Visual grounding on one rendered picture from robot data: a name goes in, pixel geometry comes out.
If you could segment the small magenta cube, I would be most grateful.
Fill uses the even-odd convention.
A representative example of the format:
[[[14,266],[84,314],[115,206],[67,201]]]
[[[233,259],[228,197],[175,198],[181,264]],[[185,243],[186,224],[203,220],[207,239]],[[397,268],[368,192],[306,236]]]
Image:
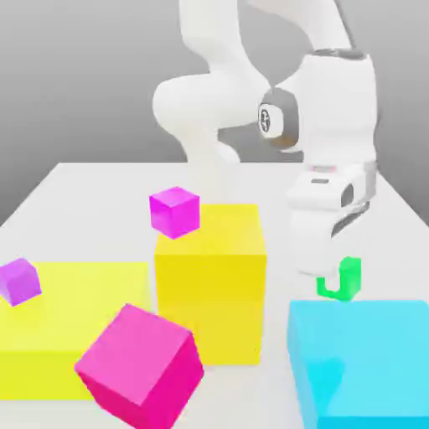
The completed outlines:
[[[172,187],[149,197],[152,227],[171,239],[200,227],[200,197]]]

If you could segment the large cyan box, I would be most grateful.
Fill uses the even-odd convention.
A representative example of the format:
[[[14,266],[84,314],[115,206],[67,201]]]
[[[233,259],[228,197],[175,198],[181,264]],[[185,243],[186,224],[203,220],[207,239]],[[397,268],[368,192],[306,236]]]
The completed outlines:
[[[304,429],[429,429],[429,304],[293,301],[287,348]]]

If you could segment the large orange-yellow box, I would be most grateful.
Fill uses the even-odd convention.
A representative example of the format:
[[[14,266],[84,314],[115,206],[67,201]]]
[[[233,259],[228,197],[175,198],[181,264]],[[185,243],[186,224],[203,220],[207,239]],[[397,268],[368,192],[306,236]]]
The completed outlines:
[[[255,204],[205,204],[198,230],[157,238],[158,314],[189,329],[205,365],[257,365],[267,253]]]

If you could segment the small green cube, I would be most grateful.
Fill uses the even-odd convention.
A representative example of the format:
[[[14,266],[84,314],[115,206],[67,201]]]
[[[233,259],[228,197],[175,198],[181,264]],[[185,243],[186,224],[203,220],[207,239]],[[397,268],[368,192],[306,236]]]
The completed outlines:
[[[324,277],[316,278],[317,294],[320,297],[331,298],[340,302],[349,302],[361,288],[361,259],[345,257],[339,264],[339,289],[337,291],[326,288]]]

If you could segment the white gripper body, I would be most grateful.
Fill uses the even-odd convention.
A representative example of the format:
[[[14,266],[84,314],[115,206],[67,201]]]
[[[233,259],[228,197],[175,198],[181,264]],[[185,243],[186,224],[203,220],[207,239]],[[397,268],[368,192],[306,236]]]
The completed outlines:
[[[334,237],[370,207],[370,202],[345,209],[292,209],[290,243],[298,272],[311,277],[329,277],[337,266]]]

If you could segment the large pink box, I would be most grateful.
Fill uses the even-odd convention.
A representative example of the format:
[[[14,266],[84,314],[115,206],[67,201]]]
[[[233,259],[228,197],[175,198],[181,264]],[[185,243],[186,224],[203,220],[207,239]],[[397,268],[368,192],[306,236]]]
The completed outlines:
[[[172,429],[204,376],[190,331],[131,304],[75,372],[101,408],[136,429]]]

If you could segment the large pale yellow box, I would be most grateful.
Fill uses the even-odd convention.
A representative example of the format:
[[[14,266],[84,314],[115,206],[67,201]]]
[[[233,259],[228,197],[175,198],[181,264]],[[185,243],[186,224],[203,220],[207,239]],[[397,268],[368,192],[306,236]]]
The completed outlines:
[[[0,301],[0,401],[89,401],[75,363],[128,303],[152,307],[145,261],[35,265],[41,294]]]

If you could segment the small purple cube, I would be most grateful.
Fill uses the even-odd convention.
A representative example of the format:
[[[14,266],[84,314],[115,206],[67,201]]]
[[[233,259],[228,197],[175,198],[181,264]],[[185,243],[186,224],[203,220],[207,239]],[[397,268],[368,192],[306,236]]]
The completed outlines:
[[[0,266],[0,295],[17,306],[42,293],[36,268],[24,258]]]

